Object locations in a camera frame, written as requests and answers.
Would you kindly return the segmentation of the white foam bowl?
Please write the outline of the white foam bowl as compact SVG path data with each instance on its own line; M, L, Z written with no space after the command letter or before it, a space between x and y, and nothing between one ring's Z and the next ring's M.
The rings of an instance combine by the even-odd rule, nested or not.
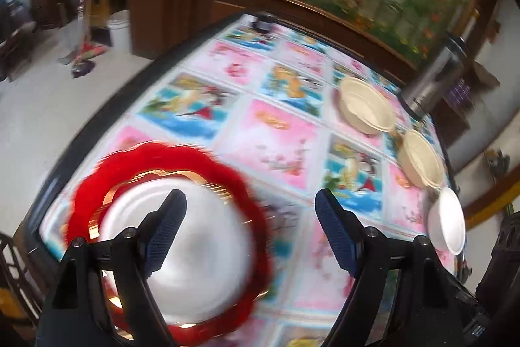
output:
M451 188L442 188L427 215L427 234L433 246L460 255L466 240L463 208Z
M139 183L115 199L99 235L110 240L139 226L174 189L185 194L186 214L165 261L147 283L167 323L196 324L232 306L252 273L252 224L230 194L182 177Z

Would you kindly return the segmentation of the red plate with gold text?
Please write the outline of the red plate with gold text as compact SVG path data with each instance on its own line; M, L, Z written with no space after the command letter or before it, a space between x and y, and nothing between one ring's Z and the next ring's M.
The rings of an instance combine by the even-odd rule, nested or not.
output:
M111 327L142 346L199 346L241 329L268 285L264 213L209 150L149 141L110 153L79 184L64 264Z

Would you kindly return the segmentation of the beige plastic bowl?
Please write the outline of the beige plastic bowl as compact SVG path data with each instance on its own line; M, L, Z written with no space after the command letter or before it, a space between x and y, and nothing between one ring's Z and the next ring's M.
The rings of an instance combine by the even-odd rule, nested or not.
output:
M390 102L365 81L345 77L338 86L339 110L344 119L366 135L390 133L396 126L396 116Z
M443 165L439 155L418 131L408 130L402 136L397 162L412 185L437 189L443 182Z

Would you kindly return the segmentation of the purple bottles on shelf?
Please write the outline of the purple bottles on shelf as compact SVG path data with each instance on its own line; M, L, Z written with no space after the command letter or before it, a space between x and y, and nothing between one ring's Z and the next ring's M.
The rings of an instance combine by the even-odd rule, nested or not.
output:
M454 108L464 108L471 103L470 86L463 78L459 79L450 89L447 95L447 101Z

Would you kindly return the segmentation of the stainless steel thermos jug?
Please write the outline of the stainless steel thermos jug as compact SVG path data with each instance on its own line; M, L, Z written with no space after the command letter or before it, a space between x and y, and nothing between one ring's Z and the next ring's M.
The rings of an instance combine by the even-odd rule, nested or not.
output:
M431 113L462 75L466 60L464 39L452 33L443 35L414 80L397 95L405 112L416 121Z

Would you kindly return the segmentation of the floor mop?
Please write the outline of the floor mop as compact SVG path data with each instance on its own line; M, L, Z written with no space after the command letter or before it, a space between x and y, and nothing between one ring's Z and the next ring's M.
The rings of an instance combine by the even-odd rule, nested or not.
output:
M89 0L79 0L77 43L67 56L58 59L61 64L71 66L71 76L74 79L89 74L96 65L93 59L105 54L108 50L104 45L92 41L88 5Z

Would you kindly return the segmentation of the colourful fruit pattern tablecloth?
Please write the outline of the colourful fruit pattern tablecloth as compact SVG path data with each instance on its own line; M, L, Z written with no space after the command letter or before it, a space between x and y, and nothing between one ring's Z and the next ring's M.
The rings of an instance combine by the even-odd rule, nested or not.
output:
M411 118L393 82L339 47L286 25L267 35L245 14L197 48L151 63L99 110L63 153L41 192L36 237L60 260L73 196L105 156L139 143L189 144L240 173L269 226L271 281L246 324L212 346L304 346L321 342L353 279L338 267L311 211L319 188L366 225L411 240L426 232L428 188L397 162L412 129L437 154L430 117ZM366 135L339 110L338 86L359 78L390 102L396 126Z

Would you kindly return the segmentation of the white plastic bucket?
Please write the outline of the white plastic bucket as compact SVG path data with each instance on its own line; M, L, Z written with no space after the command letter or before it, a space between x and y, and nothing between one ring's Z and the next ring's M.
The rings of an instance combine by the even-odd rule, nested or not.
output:
M121 53L131 53L130 11L119 10L109 16L109 36L112 48Z

